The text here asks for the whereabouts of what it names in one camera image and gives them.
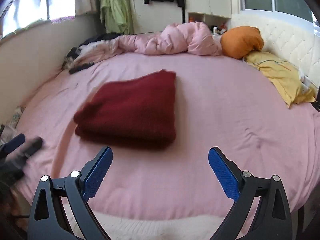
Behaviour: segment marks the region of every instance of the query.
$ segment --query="folded red blanket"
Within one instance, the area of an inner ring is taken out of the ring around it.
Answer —
[[[166,147],[174,127],[175,72],[108,82],[74,115],[75,133],[104,144]]]

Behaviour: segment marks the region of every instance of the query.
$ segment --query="bottle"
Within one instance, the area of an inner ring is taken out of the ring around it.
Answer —
[[[217,26],[213,27],[213,35],[216,35],[216,34],[218,34],[218,27]]]

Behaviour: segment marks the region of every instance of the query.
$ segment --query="orange pillow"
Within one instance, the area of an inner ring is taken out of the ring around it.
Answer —
[[[224,55],[241,59],[252,50],[261,51],[264,45],[258,28],[240,26],[225,32],[220,40]]]

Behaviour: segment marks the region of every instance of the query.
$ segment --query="white upholstered headboard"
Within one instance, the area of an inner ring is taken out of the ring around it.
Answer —
[[[263,51],[288,60],[320,86],[320,37],[283,20],[255,14],[233,14],[228,28],[238,26],[259,28],[265,42]]]

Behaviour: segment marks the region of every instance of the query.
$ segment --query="green cloth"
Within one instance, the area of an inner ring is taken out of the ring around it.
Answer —
[[[108,32],[129,34],[128,0],[100,0],[100,20]]]

